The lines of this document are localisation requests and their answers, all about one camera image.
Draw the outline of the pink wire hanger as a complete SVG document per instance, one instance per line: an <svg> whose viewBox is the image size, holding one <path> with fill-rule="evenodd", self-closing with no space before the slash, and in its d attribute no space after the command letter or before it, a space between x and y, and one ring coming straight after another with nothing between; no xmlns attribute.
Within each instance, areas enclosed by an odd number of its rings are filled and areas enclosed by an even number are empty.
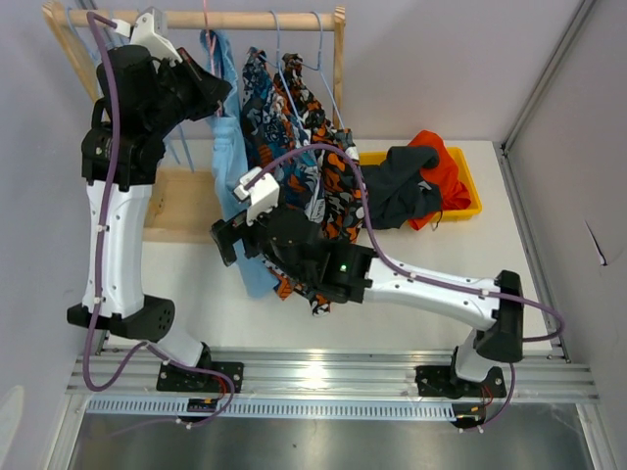
<svg viewBox="0 0 627 470"><path fill-rule="evenodd" d="M219 63L216 61L216 56L215 56L217 43L216 43L216 38L213 36L212 30L210 28L209 1L208 0L203 0L203 18L204 18L204 24L205 24L205 32L206 32L205 41L206 41L206 47L207 47L207 53L208 53L208 59L209 59L210 72L211 74L215 76L219 76L220 67L219 67Z"/></svg>

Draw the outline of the light blue shorts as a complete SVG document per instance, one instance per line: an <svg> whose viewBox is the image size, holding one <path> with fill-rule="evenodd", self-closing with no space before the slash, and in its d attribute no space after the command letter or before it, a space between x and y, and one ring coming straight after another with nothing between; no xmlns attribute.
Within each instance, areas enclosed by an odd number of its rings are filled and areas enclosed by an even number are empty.
<svg viewBox="0 0 627 470"><path fill-rule="evenodd" d="M207 53L205 34L204 30L200 33L200 43ZM214 137L212 175L215 180L215 191L222 218L229 220L246 209L246 206L234 196L233 190L239 178L248 171L248 161L240 125L239 77L230 42L226 33L221 30L212 30L212 34L217 43L215 56L220 67L218 77L228 81L232 86L220 110L208 118ZM260 299L269 294L277 284L277 279L258 258L246 258L243 253L238 257L236 265L246 292L253 299Z"/></svg>

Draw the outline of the blue hanger of dark shorts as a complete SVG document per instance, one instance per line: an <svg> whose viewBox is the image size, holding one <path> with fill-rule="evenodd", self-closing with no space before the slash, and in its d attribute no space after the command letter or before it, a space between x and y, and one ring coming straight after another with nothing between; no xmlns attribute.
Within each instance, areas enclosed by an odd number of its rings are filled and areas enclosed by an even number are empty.
<svg viewBox="0 0 627 470"><path fill-rule="evenodd" d="M175 133L178 136L176 141L180 145L180 149L183 152L183 155L184 155L185 160L186 160L187 165L188 165L188 169L192 173L194 173L195 172L195 165L194 165L194 162L193 162L193 159L192 159L192 156L191 156L191 152L190 152L190 148L189 148L189 145L187 143L187 139L185 137L185 133L184 133L184 130L183 130L181 124L179 124L175 128ZM167 149L168 149L169 153L173 157L173 159L176 162L176 164L177 165L181 165L181 157L179 156L179 154L177 152L177 147L174 146L174 139L172 138L171 135L166 139L166 145L167 145Z"/></svg>

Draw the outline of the blue hanger of patterned shorts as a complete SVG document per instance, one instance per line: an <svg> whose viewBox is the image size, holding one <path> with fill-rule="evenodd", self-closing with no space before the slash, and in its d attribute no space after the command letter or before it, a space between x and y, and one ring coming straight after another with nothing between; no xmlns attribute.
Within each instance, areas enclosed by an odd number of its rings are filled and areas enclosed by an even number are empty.
<svg viewBox="0 0 627 470"><path fill-rule="evenodd" d="M279 18L278 15L273 11L273 10L269 10L268 11L273 19L273 24L274 24L274 29L275 29L275 33L276 33L276 41L275 41L275 61L274 64L272 65L276 71L278 72L279 75L279 79L281 84L283 85L283 89L285 91L286 97L288 99L291 111L293 112L293 115L295 116L296 122L298 124L298 127L301 131L305 131L302 121L300 119L297 107L295 105L295 102L293 100L293 97L290 93L289 90L289 86L287 84L286 78L285 78L285 74L283 71L283 66L281 65L281 28L280 28L280 22L279 22Z"/></svg>

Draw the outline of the blue orange patterned shorts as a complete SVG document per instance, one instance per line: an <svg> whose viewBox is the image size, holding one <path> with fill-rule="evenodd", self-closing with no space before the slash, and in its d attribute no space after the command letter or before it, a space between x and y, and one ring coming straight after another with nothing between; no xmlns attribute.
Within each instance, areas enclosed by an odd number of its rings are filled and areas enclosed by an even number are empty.
<svg viewBox="0 0 627 470"><path fill-rule="evenodd" d="M240 121L249 166L265 167L310 143L287 97L281 74L268 70L263 50L249 49L242 80ZM312 153L279 164L272 174L284 190L288 205L302 209L309 220L322 222L324 190L321 171Z"/></svg>

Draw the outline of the dark grey shorts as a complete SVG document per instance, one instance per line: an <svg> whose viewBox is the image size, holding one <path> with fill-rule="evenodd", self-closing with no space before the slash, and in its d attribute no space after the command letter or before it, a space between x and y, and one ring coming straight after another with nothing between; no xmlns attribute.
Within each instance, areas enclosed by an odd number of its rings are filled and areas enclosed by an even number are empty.
<svg viewBox="0 0 627 470"><path fill-rule="evenodd" d="M362 165L373 229L400 228L441 206L439 188L420 174L438 163L428 147L391 147L381 164Z"/></svg>

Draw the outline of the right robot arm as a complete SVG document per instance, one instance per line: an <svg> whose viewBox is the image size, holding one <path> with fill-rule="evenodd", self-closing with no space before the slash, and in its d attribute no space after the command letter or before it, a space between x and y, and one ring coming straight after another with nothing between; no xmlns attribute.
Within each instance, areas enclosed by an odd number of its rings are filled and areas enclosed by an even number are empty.
<svg viewBox="0 0 627 470"><path fill-rule="evenodd" d="M256 218L245 212L219 220L211 235L225 265L260 256L307 292L336 304L383 303L415 307L471 328L447 374L459 395L479 388L499 363L523 358L520 280L504 270L496 278L455 277L385 258L372 247L329 240L302 211L278 207Z"/></svg>

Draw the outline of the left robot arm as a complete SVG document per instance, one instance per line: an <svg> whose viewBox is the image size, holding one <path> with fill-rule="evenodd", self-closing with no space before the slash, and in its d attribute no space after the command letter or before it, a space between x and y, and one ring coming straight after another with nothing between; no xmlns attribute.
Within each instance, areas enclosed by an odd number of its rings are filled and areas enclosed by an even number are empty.
<svg viewBox="0 0 627 470"><path fill-rule="evenodd" d="M121 46L97 68L103 95L81 143L91 225L88 279L67 321L153 345L181 363L178 380L200 392L213 379L209 350L175 326L173 301L144 293L143 230L166 137L185 120L212 115L231 86L184 48L176 52L167 59L144 46Z"/></svg>

